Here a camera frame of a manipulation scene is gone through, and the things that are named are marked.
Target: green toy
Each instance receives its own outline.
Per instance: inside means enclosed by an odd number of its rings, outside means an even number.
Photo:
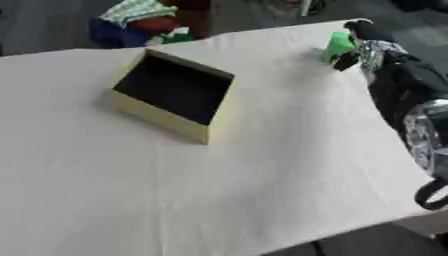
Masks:
[[[330,63],[333,56],[340,56],[355,49],[355,45],[349,40],[349,34],[344,32],[334,32],[331,35],[330,43],[325,50],[323,61]]]

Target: red object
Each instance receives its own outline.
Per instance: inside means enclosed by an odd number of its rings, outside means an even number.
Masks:
[[[136,20],[131,22],[131,24],[138,28],[149,30],[154,34],[171,32],[177,27],[175,17],[172,16],[161,16],[143,20]]]

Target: box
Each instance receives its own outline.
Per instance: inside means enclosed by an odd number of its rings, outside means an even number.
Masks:
[[[234,75],[155,50],[119,74],[108,98],[119,110],[208,144]]]

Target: blue object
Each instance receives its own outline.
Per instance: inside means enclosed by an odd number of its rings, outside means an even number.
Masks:
[[[120,26],[99,18],[89,22],[90,39],[106,49],[132,48],[145,46],[151,38],[151,32],[145,29]]]

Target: white table surface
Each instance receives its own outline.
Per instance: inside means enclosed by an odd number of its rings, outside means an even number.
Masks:
[[[319,60],[342,24],[159,47],[236,74],[209,146],[101,100],[139,49],[1,58],[0,254],[248,256],[426,214],[360,71]]]

